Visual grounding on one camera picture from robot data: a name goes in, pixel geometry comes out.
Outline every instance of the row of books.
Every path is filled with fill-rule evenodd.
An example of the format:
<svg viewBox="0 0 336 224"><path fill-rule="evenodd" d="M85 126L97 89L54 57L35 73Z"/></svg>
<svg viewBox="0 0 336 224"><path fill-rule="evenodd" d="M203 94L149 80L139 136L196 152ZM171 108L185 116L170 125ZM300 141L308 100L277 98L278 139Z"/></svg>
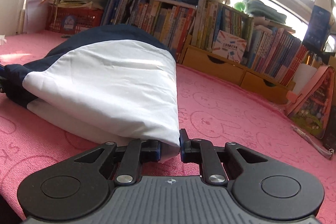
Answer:
<svg viewBox="0 0 336 224"><path fill-rule="evenodd" d="M191 45L211 51L219 30L248 41L253 18L222 3L199 0Z"/></svg>
<svg viewBox="0 0 336 224"><path fill-rule="evenodd" d="M173 0L134 0L127 24L153 35L178 60L192 27L195 7Z"/></svg>
<svg viewBox="0 0 336 224"><path fill-rule="evenodd" d="M127 7L131 2L132 0L108 0L100 25L123 23Z"/></svg>
<svg viewBox="0 0 336 224"><path fill-rule="evenodd" d="M287 85L302 62L307 49L300 39L283 28L256 26L246 47L248 68Z"/></svg>

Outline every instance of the red plastic basket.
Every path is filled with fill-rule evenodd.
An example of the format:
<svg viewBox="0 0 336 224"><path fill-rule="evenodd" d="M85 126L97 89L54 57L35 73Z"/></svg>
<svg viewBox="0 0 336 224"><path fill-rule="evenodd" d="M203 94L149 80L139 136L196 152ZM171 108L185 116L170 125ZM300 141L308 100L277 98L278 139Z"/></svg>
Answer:
<svg viewBox="0 0 336 224"><path fill-rule="evenodd" d="M46 30L75 34L100 25L104 13L100 9L57 8L49 5Z"/></svg>

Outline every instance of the drawer handle cutout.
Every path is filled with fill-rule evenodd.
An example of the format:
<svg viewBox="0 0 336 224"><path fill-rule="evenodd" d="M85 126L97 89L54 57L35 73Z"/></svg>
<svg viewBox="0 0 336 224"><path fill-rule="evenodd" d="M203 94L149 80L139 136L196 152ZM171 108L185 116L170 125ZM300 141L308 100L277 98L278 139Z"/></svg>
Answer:
<svg viewBox="0 0 336 224"><path fill-rule="evenodd" d="M209 58L209 60L212 62L212 63L215 63L215 64L224 64L225 62L222 61L222 60L219 60L215 57L212 57L210 55L207 55L207 57Z"/></svg>
<svg viewBox="0 0 336 224"><path fill-rule="evenodd" d="M264 80L264 83L265 83L266 86L269 86L271 88L275 86L273 83L271 83L271 82L269 82L269 81L267 81L265 79L263 79L263 80Z"/></svg>

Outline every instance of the pink tablecloth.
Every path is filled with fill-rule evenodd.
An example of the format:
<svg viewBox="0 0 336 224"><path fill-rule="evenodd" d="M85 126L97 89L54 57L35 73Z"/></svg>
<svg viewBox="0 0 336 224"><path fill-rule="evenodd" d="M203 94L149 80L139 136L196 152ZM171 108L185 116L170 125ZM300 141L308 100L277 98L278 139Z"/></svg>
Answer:
<svg viewBox="0 0 336 224"><path fill-rule="evenodd" d="M8 37L0 47L1 63L26 63L43 57L64 39L59 34ZM191 138L205 138L214 145L235 141L317 176L325 199L318 219L336 223L336 160L323 158L290 129L290 121L276 108L239 87L177 67L180 128ZM16 199L21 180L95 144L67 133L0 95L0 193L23 218ZM179 157L164 164L146 164L144 174L198 174L195 164Z"/></svg>

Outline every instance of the pink bag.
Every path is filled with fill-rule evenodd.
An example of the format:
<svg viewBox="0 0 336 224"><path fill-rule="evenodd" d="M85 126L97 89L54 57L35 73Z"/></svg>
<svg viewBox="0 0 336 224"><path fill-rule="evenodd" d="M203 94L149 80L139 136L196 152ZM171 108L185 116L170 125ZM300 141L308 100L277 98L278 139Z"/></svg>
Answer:
<svg viewBox="0 0 336 224"><path fill-rule="evenodd" d="M335 82L335 70L331 66L321 66L303 87L299 95L287 93L290 101L285 114L300 127L321 139L329 120Z"/></svg>

